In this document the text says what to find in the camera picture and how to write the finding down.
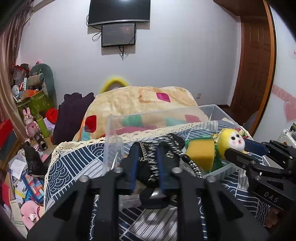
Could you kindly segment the green storage box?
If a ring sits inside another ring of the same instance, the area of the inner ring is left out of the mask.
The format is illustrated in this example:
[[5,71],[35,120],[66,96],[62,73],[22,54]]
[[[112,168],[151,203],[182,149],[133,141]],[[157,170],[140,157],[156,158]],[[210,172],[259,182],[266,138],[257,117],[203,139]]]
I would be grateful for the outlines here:
[[16,104],[16,107],[20,113],[20,116],[23,117],[23,109],[30,109],[31,115],[36,117],[38,114],[44,116],[46,112],[53,108],[53,100],[45,95],[42,91],[34,94],[32,97],[28,97]]

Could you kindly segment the yellow-haired doll head toy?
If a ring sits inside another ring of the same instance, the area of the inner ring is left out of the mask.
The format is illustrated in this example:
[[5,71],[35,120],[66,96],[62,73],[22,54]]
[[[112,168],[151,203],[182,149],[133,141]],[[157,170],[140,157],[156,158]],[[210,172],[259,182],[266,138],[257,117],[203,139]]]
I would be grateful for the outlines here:
[[227,149],[233,148],[237,151],[244,152],[245,141],[241,134],[232,128],[224,128],[219,133],[217,139],[217,150],[222,160],[226,160],[225,151]]

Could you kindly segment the small black wall monitor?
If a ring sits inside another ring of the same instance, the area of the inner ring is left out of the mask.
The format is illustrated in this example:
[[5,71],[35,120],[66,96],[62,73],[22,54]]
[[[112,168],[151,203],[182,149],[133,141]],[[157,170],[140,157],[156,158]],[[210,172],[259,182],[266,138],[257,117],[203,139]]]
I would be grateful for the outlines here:
[[137,25],[135,23],[119,23],[102,25],[101,46],[120,47],[135,45]]

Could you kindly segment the black gold-patterned cloth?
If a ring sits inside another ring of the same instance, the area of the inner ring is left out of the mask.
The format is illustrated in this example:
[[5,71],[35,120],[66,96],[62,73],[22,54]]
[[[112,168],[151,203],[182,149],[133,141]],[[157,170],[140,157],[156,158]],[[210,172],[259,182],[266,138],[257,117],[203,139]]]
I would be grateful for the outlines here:
[[185,141],[173,133],[156,137],[151,142],[139,142],[140,154],[137,165],[137,180],[145,185],[139,194],[143,208],[161,209],[170,205],[180,188],[172,169],[184,162],[189,174],[202,178],[200,168],[183,153]]

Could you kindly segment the dark purple garment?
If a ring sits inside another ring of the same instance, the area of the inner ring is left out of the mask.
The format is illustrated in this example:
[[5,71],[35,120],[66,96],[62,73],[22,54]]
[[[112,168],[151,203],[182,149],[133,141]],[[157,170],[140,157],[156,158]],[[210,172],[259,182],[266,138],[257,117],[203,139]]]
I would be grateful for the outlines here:
[[89,105],[94,99],[93,92],[90,92],[84,97],[78,92],[64,95],[64,101],[58,108],[57,121],[52,136],[53,145],[59,145],[62,142],[73,140],[81,127]]

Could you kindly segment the floral fabric scrunchie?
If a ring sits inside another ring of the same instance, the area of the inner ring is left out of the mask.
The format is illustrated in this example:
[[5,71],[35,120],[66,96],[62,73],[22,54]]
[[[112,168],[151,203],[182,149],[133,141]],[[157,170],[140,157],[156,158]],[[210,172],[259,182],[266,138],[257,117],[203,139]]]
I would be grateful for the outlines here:
[[249,132],[247,130],[239,127],[235,127],[234,129],[237,130],[243,138],[249,138]]

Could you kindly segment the large black wall television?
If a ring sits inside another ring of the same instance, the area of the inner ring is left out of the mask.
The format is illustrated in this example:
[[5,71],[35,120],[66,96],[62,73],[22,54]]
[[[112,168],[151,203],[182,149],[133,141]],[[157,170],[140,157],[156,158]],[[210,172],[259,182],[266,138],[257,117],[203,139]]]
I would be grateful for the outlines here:
[[88,24],[92,26],[121,22],[149,22],[150,12],[150,0],[92,0]]

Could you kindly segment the striped brown curtain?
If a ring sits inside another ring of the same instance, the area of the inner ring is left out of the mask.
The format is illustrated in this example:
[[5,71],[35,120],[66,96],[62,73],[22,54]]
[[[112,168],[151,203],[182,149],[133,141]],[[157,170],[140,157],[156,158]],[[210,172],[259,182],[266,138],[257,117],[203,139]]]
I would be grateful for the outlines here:
[[25,20],[31,1],[1,1],[1,113],[11,120],[18,138],[25,138],[25,127],[11,92],[12,67],[16,65]]

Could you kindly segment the pink rabbit figurine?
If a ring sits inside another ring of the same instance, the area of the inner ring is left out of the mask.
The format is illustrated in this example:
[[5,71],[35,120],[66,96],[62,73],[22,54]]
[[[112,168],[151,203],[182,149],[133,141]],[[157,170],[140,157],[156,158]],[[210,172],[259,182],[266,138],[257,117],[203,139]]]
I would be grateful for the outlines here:
[[34,139],[35,134],[41,133],[38,123],[34,121],[34,118],[31,115],[30,108],[23,109],[23,121],[25,124],[26,134],[30,139]]

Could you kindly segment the yellow green sponge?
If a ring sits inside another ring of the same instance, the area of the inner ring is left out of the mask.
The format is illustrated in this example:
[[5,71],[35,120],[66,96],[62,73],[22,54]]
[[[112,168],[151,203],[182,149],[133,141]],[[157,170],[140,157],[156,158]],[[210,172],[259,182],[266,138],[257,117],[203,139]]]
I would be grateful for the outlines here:
[[186,155],[204,172],[214,172],[224,166],[211,137],[191,139],[186,147]]

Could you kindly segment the red cushion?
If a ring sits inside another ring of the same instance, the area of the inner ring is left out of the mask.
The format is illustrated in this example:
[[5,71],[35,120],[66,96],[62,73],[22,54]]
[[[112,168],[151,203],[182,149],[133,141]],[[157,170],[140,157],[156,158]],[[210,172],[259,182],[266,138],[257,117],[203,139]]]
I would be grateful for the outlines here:
[[58,109],[50,108],[46,112],[46,118],[51,124],[55,125],[58,119]]

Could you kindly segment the clear plastic storage box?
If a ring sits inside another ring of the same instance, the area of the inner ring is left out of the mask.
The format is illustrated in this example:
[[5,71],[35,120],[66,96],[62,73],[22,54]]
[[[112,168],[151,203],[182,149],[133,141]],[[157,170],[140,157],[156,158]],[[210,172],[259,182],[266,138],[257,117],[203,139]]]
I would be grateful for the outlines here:
[[174,133],[184,140],[212,137],[224,128],[243,128],[215,104],[198,106],[209,118],[206,122],[182,123],[179,114],[193,108],[177,108],[133,115],[111,115],[107,119],[103,155],[103,173],[118,165],[134,142],[151,142],[154,138]]

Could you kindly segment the green grey plush toy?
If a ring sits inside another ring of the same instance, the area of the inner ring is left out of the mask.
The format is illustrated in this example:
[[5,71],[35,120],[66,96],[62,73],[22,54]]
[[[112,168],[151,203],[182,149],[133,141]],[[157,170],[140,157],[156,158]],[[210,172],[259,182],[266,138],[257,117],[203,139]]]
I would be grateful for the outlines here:
[[44,94],[53,98],[55,95],[55,86],[53,72],[49,65],[41,63],[33,66],[29,71],[26,88],[41,87]]

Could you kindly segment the beige patchwork blanket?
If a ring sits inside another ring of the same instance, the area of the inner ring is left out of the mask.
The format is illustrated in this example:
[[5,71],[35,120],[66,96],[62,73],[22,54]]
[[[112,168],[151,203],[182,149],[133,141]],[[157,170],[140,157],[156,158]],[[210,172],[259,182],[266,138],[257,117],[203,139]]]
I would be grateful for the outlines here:
[[105,135],[107,118],[111,115],[133,115],[151,111],[193,108],[189,114],[179,114],[182,123],[206,122],[209,118],[198,108],[191,93],[181,87],[128,86],[101,93],[88,107],[74,141],[98,139]]

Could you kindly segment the pink plush toy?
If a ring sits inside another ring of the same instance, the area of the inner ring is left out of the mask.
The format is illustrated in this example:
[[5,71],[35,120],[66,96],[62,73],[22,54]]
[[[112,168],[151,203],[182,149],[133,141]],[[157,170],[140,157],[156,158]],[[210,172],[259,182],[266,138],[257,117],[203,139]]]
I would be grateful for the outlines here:
[[44,212],[43,206],[32,200],[26,201],[21,207],[22,221],[26,228],[30,230],[44,215]]

